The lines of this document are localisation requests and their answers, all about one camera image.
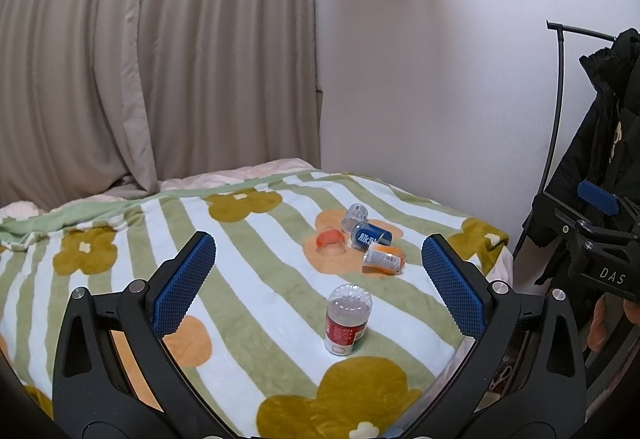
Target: beige curtain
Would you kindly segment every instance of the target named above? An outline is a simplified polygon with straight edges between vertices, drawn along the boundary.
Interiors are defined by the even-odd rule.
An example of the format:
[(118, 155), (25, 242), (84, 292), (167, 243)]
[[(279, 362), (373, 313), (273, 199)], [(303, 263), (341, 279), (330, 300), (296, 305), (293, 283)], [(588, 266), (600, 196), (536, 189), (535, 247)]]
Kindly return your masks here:
[(142, 0), (158, 177), (300, 157), (319, 165), (314, 0)]
[(53, 208), (131, 174), (158, 187), (140, 0), (0, 0), (0, 204)]
[(0, 39), (0, 205), (319, 162), (314, 0), (0, 0)]

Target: black coat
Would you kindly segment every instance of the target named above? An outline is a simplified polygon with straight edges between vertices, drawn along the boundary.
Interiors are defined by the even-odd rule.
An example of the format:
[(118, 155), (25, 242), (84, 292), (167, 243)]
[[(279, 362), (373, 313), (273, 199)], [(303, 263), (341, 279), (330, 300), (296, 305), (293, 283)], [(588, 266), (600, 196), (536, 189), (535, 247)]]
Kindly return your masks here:
[[(577, 196), (583, 180), (640, 203), (640, 34), (623, 32), (610, 49), (580, 58), (596, 90), (596, 99), (574, 136), (546, 191), (599, 226), (630, 231), (626, 215), (605, 216)], [(557, 234), (533, 219), (527, 236), (540, 247)], [(576, 285), (567, 277), (570, 263), (564, 242), (558, 245), (538, 284), (553, 278), (565, 290), (578, 325), (590, 318), (602, 292)]]

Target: wall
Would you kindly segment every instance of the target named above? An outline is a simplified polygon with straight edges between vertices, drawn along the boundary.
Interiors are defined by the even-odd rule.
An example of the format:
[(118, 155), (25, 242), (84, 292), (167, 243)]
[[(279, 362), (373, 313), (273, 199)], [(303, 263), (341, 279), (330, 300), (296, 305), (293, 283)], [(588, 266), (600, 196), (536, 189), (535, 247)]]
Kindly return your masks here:
[[(317, 2), (323, 168), (375, 175), (484, 218), (511, 247), (553, 122), (557, 40), (545, 21), (640, 28), (640, 0)], [(602, 46), (566, 38), (560, 155), (594, 98), (578, 57)]]

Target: striped blanket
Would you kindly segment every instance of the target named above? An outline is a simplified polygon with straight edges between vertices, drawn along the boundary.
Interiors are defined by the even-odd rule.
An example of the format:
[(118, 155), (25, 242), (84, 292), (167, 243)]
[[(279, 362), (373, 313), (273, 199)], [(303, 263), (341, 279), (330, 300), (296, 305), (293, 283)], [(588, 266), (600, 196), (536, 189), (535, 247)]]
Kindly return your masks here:
[[(364, 271), (362, 252), (324, 256), (319, 232), (361, 202), (407, 253), (399, 276)], [(84, 202), (0, 224), (0, 347), (50, 411), (52, 366), (70, 292), (122, 291), (148, 279), (197, 231), (218, 248), (179, 330), (164, 339), (211, 408), (238, 433), (278, 439), (376, 437), (418, 401), (462, 336), (420, 266), (441, 233), (463, 259), (510, 279), (507, 235), (381, 181), (308, 171), (174, 190), (129, 202)], [(360, 350), (324, 347), (326, 297), (342, 283), (373, 297)], [(157, 406), (123, 336), (114, 341), (138, 397)]]

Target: blue gripper pad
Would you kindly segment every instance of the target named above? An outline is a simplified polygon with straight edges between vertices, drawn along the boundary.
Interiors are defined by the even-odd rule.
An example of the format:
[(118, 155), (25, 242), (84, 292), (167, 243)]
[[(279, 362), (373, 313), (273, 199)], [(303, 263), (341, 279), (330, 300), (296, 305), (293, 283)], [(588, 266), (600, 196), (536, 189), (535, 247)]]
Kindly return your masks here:
[(615, 196), (589, 181), (582, 181), (578, 184), (578, 197), (586, 200), (591, 206), (605, 215), (618, 215), (620, 211), (618, 200)]
[(422, 244), (422, 266), (460, 331), (465, 336), (478, 340), (485, 328), (484, 305), (454, 261), (433, 237), (429, 237)]
[(153, 329), (159, 338), (178, 330), (216, 261), (216, 242), (204, 235), (156, 298)]

